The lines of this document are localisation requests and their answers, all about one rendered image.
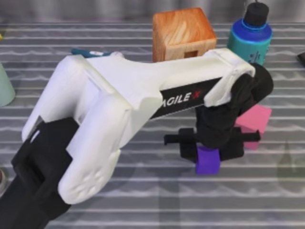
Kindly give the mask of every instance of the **hole in wooden box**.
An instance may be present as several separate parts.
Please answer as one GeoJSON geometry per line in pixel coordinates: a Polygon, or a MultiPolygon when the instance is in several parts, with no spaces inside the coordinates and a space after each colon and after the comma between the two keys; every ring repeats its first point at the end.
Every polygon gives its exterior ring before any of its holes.
{"type": "Polygon", "coordinates": [[[196,57],[198,55],[198,51],[185,52],[184,58],[196,57]]]}

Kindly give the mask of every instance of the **white robotic arm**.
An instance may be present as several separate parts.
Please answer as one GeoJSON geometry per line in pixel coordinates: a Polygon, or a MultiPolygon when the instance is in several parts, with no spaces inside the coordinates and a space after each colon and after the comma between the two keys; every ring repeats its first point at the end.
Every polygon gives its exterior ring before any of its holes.
{"type": "Polygon", "coordinates": [[[73,160],[58,186],[67,204],[77,204],[105,186],[120,149],[148,120],[197,105],[225,104],[245,73],[254,77],[255,68],[228,49],[158,63],[67,56],[33,109],[22,139],[30,136],[39,117],[46,123],[73,117],[80,125],[67,147],[73,160]],[[198,92],[204,94],[202,103],[192,103],[198,92]]]}

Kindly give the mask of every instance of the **red letter x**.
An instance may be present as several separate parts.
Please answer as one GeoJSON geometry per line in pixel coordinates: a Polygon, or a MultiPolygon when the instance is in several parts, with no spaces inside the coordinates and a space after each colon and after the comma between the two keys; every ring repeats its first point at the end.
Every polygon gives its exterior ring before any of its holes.
{"type": "Polygon", "coordinates": [[[201,91],[195,92],[194,95],[193,95],[193,97],[192,97],[192,99],[197,99],[197,98],[199,98],[200,93],[201,93],[201,91]]]}

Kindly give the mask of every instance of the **pink square object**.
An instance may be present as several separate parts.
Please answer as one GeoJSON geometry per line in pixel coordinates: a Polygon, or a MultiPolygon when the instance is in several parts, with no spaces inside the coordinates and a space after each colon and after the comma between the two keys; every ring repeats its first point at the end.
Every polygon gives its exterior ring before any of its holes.
{"type": "MultiPolygon", "coordinates": [[[[271,112],[272,109],[257,104],[238,117],[235,126],[240,127],[243,133],[253,133],[258,130],[263,137],[271,112]]],[[[244,146],[256,150],[258,144],[259,142],[245,142],[244,146]]]]}

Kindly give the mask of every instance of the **black bottle cap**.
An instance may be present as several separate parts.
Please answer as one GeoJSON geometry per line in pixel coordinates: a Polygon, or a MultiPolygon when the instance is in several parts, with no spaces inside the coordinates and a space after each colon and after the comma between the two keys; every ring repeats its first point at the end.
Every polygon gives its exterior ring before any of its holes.
{"type": "Polygon", "coordinates": [[[247,7],[244,22],[252,26],[262,26],[267,22],[269,7],[261,2],[253,2],[247,7]]]}

